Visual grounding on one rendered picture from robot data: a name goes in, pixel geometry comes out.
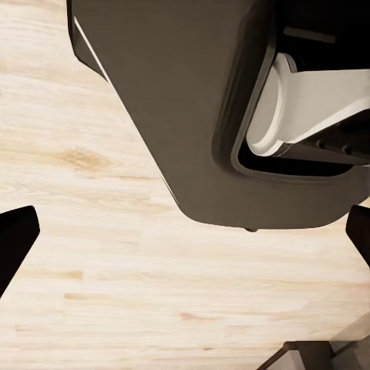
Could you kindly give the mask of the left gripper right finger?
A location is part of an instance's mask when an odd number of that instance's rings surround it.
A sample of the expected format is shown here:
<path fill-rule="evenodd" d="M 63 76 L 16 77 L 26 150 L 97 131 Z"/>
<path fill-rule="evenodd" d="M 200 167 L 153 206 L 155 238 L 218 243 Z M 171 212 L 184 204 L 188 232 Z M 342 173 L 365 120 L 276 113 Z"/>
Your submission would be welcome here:
<path fill-rule="evenodd" d="M 345 232 L 370 267 L 370 208 L 351 206 Z"/>

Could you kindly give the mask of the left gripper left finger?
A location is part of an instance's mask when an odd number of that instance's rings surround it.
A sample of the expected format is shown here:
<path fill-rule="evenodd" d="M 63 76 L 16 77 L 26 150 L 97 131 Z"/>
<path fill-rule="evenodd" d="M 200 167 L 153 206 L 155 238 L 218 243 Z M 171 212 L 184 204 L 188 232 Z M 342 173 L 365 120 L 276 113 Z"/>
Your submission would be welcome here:
<path fill-rule="evenodd" d="M 32 204 L 0 214 L 0 297 L 39 234 L 39 219 Z"/>

